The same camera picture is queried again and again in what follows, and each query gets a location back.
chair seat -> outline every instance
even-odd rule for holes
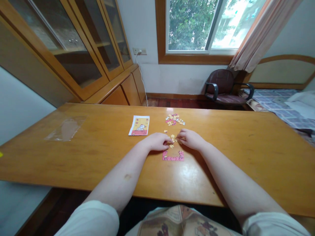
[[[206,93],[207,96],[213,98],[213,94]],[[231,95],[231,94],[219,94],[216,103],[230,105],[230,106],[240,106],[246,104],[247,100],[245,98]]]

power cord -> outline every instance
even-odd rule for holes
[[[136,55],[136,63],[137,63],[137,64],[138,64],[138,66],[139,66],[139,71],[140,71],[140,74],[141,74],[141,81],[142,81],[142,83],[143,83],[144,92],[145,92],[145,99],[146,99],[146,101],[147,101],[147,107],[148,107],[149,105],[148,105],[147,92],[146,92],[146,90],[145,90],[144,82],[143,82],[143,79],[142,79],[142,72],[141,72],[140,65],[139,65],[139,63],[138,63],[138,59],[137,59],[138,55],[140,55],[141,53],[142,53],[142,51],[141,51],[141,50],[139,50],[139,52],[138,52],[138,53],[137,53],[137,55]]]

blue checkered bedsheet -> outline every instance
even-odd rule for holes
[[[281,120],[297,129],[315,130],[315,120],[307,119],[301,116],[297,111],[291,109],[286,104],[273,102],[275,99],[282,98],[287,100],[292,95],[298,93],[295,89],[255,89],[253,99],[259,102],[268,111],[275,113]]]

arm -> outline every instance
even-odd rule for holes
[[[162,133],[154,133],[137,143],[101,180],[85,202],[99,200],[116,209],[118,214],[128,204],[135,190],[145,159],[150,151],[164,151],[173,141]]]
[[[249,216],[258,212],[286,213],[265,190],[199,134],[182,129],[177,138],[181,137],[186,139],[181,140],[184,145],[201,153],[224,199],[241,225]]]

pink curtain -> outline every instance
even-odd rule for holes
[[[267,0],[229,66],[252,72],[301,2]]]

